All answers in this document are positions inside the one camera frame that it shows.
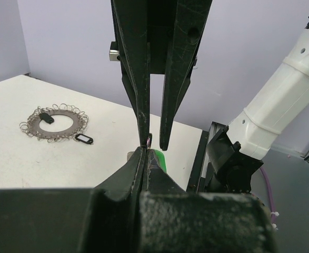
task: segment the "green object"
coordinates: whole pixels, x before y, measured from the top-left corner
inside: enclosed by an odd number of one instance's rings
[[[166,169],[166,162],[165,162],[165,155],[163,152],[159,151],[159,150],[154,150],[156,156],[158,157],[158,161],[159,161],[159,165],[161,167],[161,169],[167,173],[167,169]]]

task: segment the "white table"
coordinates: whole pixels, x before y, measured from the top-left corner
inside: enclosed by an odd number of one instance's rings
[[[85,134],[94,139],[93,145],[73,140],[37,141],[20,131],[19,124],[37,106],[61,103],[86,112],[90,121]],[[160,149],[160,117],[151,115],[150,121],[152,148]],[[201,132],[174,122],[170,145],[164,152],[167,173],[183,189]],[[23,75],[0,82],[0,188],[94,187],[118,170],[126,162],[127,153],[138,145],[131,108]]]

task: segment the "flat metal washer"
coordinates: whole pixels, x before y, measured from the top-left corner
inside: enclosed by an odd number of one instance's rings
[[[66,130],[59,131],[59,132],[48,132],[39,127],[39,123],[42,121],[39,117],[35,118],[31,122],[31,127],[29,129],[29,132],[36,137],[39,137],[41,139],[56,139],[57,137],[62,136],[69,136],[72,134],[77,133],[84,125],[83,120],[79,117],[79,114],[68,111],[68,110],[52,110],[47,112],[50,116],[53,115],[64,115],[73,120],[73,124],[71,127],[69,127]]]

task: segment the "black key tag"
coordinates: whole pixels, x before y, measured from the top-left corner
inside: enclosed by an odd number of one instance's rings
[[[49,114],[45,113],[45,112],[42,112],[40,115],[39,115],[39,118],[41,120],[44,120],[45,122],[47,122],[48,124],[51,124],[51,123],[54,123],[54,118],[51,117]]]
[[[82,134],[82,133],[77,134],[75,136],[75,139],[77,141],[81,141],[81,142],[83,142],[85,144],[93,144],[93,139],[91,137],[89,137],[89,136],[86,136],[86,135]]]

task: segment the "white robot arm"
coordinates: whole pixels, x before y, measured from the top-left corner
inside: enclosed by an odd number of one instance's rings
[[[227,135],[240,153],[261,160],[284,128],[309,104],[309,29],[240,115]]]
[[[272,143],[308,104],[309,23],[256,97],[207,145],[213,175],[206,191],[250,192]]]

